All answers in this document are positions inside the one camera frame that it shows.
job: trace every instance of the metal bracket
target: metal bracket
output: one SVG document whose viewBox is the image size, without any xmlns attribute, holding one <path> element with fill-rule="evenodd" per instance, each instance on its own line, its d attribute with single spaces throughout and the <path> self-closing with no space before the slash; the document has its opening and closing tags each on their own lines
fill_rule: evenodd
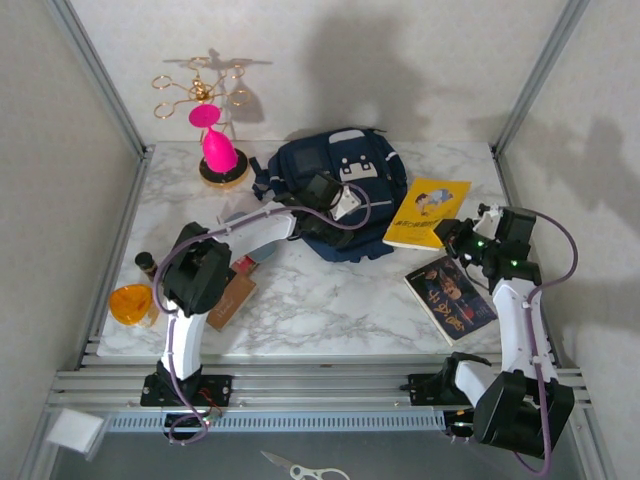
<svg viewBox="0 0 640 480">
<path fill-rule="evenodd" d="M 412 407 L 433 407 L 433 406 L 452 406 L 451 410 L 459 410 L 460 406 L 470 407 L 469 400 L 462 392 L 455 395 L 450 392 L 448 398 L 443 398 L 439 392 L 440 389 L 429 389 L 429 382 L 432 381 L 437 374 L 432 373 L 416 373 L 409 375 L 409 384 L 406 386 L 409 390 L 409 399 Z"/>
<path fill-rule="evenodd" d="M 230 375 L 201 375 L 194 387 L 195 394 L 189 399 L 194 407 L 228 407 L 231 397 Z M 148 375 L 144 380 L 142 407 L 182 407 L 182 402 L 173 388 L 163 381 L 157 373 Z"/>
</svg>

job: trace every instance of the small glass bottle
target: small glass bottle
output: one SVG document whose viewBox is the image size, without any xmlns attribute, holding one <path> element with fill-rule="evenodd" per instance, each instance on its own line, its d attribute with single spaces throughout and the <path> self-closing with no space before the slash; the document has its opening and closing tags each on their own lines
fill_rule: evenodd
<svg viewBox="0 0 640 480">
<path fill-rule="evenodd" d="M 153 283 L 153 279 L 156 276 L 156 272 L 158 271 L 158 265 L 156 265 L 153 256 L 149 252 L 140 252 L 136 255 L 134 262 L 142 270 L 142 272 L 147 276 L 149 281 Z"/>
</svg>

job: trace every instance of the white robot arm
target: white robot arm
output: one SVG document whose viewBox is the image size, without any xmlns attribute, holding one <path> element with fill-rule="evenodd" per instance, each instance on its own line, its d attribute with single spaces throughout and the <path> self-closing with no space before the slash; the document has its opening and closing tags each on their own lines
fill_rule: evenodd
<svg viewBox="0 0 640 480">
<path fill-rule="evenodd" d="M 270 202 L 255 212 L 221 225 L 225 232 L 215 235 L 213 239 L 229 245 L 231 250 L 229 262 L 232 264 L 263 245 L 289 238 L 293 234 L 296 219 L 291 212 L 281 210 L 281 204 Z M 176 310 L 176 313 L 172 314 L 176 316 L 173 346 L 170 351 L 167 336 L 165 353 L 161 361 L 168 371 L 169 354 L 173 355 L 176 376 L 179 380 L 185 380 L 196 373 L 202 365 L 200 345 L 208 312 L 194 313 L 187 317 L 175 302 L 170 301 L 168 307 Z"/>
<path fill-rule="evenodd" d="M 480 266 L 489 282 L 500 322 L 501 371 L 496 376 L 485 359 L 454 353 L 437 375 L 410 389 L 444 404 L 468 400 L 474 407 L 469 434 L 476 440 L 543 457 L 555 446 L 574 397 L 558 383 L 540 314 L 540 270 L 527 260 L 536 216 L 484 205 L 478 213 L 476 220 L 443 220 L 435 232 L 450 256 L 463 267 Z"/>
</svg>

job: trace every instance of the orange jar lid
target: orange jar lid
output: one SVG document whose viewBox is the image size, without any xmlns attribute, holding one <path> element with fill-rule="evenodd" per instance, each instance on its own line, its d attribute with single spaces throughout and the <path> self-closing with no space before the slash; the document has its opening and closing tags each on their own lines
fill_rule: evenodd
<svg viewBox="0 0 640 480">
<path fill-rule="evenodd" d="M 147 314 L 152 301 L 148 285 L 127 285 L 111 294 L 109 309 L 113 318 L 123 325 L 135 325 Z"/>
</svg>

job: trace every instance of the black round base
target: black round base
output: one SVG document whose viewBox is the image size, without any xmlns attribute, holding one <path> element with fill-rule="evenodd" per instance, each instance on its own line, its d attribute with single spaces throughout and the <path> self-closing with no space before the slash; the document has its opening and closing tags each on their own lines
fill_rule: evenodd
<svg viewBox="0 0 640 480">
<path fill-rule="evenodd" d="M 209 185 L 213 187 L 225 188 L 232 187 L 240 183 L 249 170 L 249 159 L 241 150 L 235 149 L 238 154 L 238 165 L 225 173 L 214 172 L 207 165 L 204 157 L 200 160 L 200 176 Z"/>
</svg>

